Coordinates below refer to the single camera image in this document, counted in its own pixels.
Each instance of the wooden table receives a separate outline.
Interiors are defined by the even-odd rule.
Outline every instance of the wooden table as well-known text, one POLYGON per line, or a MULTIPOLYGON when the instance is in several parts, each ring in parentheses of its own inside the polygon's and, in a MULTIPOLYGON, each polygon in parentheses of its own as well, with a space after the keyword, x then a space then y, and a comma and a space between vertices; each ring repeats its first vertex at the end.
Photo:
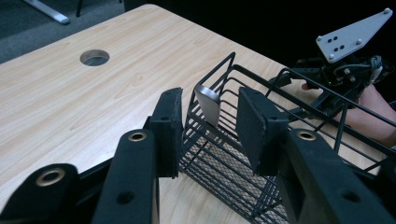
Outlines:
MULTIPOLYGON (((71 163, 81 173, 140 129, 163 91, 194 85, 231 52, 256 74, 283 67, 154 5, 144 5, 0 65, 0 207, 33 171, 71 163), (87 66, 80 55, 110 56, 87 66)), ((189 177, 161 178, 161 223, 247 223, 189 177)))

